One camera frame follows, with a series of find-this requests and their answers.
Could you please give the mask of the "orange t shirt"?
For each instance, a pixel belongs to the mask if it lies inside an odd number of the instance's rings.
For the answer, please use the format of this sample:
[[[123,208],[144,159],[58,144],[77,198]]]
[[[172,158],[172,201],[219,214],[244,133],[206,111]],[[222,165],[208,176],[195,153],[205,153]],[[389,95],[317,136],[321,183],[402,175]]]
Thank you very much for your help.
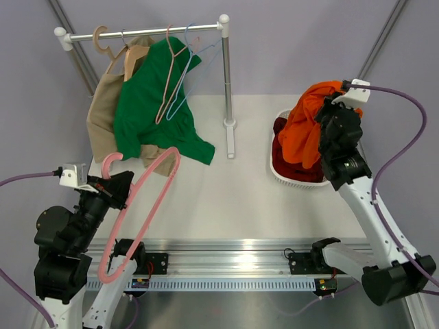
[[[341,87],[342,83],[337,80],[319,82],[302,94],[278,135],[286,162],[301,163],[304,169],[310,169],[320,161],[320,125],[314,118],[322,107],[324,98],[340,92]]]

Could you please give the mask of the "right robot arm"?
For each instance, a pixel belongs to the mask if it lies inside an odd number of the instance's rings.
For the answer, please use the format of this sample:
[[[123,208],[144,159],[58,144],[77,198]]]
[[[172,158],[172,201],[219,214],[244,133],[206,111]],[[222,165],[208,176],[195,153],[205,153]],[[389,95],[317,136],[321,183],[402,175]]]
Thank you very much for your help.
[[[421,292],[436,263],[422,256],[402,235],[373,189],[375,177],[357,150],[361,119],[353,109],[325,97],[315,120],[320,124],[319,152],[325,178],[348,204],[364,231],[373,255],[366,256],[338,239],[313,244],[310,255],[318,272],[331,267],[361,282],[377,306]]]

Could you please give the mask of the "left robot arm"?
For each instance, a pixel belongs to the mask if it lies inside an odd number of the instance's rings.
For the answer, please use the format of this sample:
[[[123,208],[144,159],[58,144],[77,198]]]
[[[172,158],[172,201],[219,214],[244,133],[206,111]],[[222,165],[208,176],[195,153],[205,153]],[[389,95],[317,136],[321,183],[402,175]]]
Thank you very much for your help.
[[[46,209],[38,218],[34,238],[39,261],[34,270],[36,295],[47,308],[56,328],[109,328],[116,307],[134,273],[147,265],[143,243],[121,239],[103,257],[104,269],[115,281],[103,283],[87,313],[82,312],[88,269],[92,258],[88,247],[109,209],[128,206],[133,172],[124,171],[108,179],[89,176],[94,191],[80,191],[79,202],[70,211],[62,206]]]

